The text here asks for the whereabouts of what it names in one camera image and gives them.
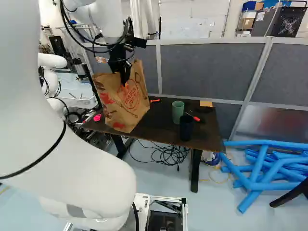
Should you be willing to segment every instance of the trader joe's logo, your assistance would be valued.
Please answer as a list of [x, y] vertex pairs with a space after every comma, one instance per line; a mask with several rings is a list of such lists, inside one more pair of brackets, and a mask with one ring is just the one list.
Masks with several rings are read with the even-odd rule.
[[136, 109], [139, 104], [139, 90], [133, 79], [129, 79], [125, 87], [121, 85], [117, 93], [126, 108]]

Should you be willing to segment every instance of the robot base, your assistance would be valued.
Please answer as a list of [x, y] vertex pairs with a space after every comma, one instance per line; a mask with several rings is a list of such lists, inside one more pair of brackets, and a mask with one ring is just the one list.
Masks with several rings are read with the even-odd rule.
[[[161, 197], [161, 196], [149, 196], [147, 194], [137, 193], [134, 199], [136, 209], [139, 216], [139, 230], [149, 230], [149, 218], [150, 218], [150, 205], [156, 203], [163, 206], [164, 210], [171, 210], [172, 213], [178, 214], [182, 221], [181, 231], [187, 231], [187, 215], [188, 205], [186, 198], [180, 197]], [[75, 225], [67, 223], [63, 231], [76, 231]], [[89, 231], [90, 229], [80, 229], [80, 231]], [[129, 211], [128, 219], [124, 226], [119, 231], [136, 231], [136, 221], [134, 211], [131, 208]]]

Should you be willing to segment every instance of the dark wooden table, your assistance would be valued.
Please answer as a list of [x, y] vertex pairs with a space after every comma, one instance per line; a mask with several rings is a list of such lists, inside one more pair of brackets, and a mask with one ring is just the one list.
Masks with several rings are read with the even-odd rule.
[[[109, 133], [113, 138], [119, 151], [119, 158], [123, 158], [128, 145], [122, 142], [120, 136], [129, 136], [143, 140], [155, 141], [166, 144], [192, 149], [192, 167], [191, 167], [191, 191], [198, 192], [199, 183], [199, 164], [202, 150], [219, 152], [223, 145], [219, 134], [218, 123], [216, 119], [215, 108], [202, 107], [198, 100], [185, 100], [167, 97], [159, 97], [161, 102], [152, 103], [151, 109], [144, 115], [134, 130], [127, 134], [114, 130], [104, 123], [94, 122], [93, 119], [86, 122], [82, 128]], [[202, 121], [194, 124], [192, 139], [190, 141], [181, 141], [179, 137], [179, 125], [172, 121], [172, 102], [180, 100], [185, 103], [184, 111], [191, 115], [199, 117]]]

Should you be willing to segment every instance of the red-handled screwdriver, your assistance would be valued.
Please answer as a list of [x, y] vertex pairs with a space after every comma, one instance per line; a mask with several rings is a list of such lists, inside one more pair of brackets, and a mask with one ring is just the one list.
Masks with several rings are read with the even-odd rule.
[[199, 119], [198, 117], [192, 116], [191, 114], [189, 114], [189, 113], [187, 113], [187, 112], [185, 112], [185, 113], [188, 114], [188, 115], [190, 115], [195, 121], [197, 121], [197, 122], [200, 122], [200, 121], [201, 121], [201, 119]]

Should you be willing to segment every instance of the paper bag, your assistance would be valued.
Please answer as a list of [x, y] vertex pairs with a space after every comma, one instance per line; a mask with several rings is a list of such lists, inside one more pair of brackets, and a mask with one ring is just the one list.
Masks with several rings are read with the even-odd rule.
[[121, 84], [119, 72], [93, 76], [103, 104], [105, 124], [117, 131], [130, 133], [150, 109], [141, 60], [135, 60], [129, 80]]

